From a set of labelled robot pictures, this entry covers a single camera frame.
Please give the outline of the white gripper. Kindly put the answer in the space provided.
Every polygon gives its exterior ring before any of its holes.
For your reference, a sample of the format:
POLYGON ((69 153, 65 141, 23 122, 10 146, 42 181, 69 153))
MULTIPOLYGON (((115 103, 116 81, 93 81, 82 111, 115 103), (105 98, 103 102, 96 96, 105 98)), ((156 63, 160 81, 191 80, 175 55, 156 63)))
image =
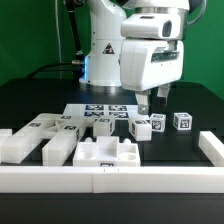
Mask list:
POLYGON ((182 41, 177 42, 175 50, 169 49, 167 41, 132 39, 123 42, 120 80, 124 89, 140 91, 135 93, 139 114, 148 114, 149 93, 145 90, 154 87, 159 86, 159 105, 167 105, 170 82, 179 80, 182 75, 183 53, 182 41))

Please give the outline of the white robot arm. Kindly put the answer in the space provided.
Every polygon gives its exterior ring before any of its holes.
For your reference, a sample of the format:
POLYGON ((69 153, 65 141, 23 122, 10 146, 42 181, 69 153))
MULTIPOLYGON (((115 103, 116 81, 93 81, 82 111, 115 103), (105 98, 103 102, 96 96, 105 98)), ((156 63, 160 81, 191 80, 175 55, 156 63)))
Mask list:
POLYGON ((207 0, 84 0, 90 10, 91 50, 82 85, 95 91, 135 92, 138 112, 149 113, 149 94, 167 100, 181 78, 189 14, 203 14, 207 0))

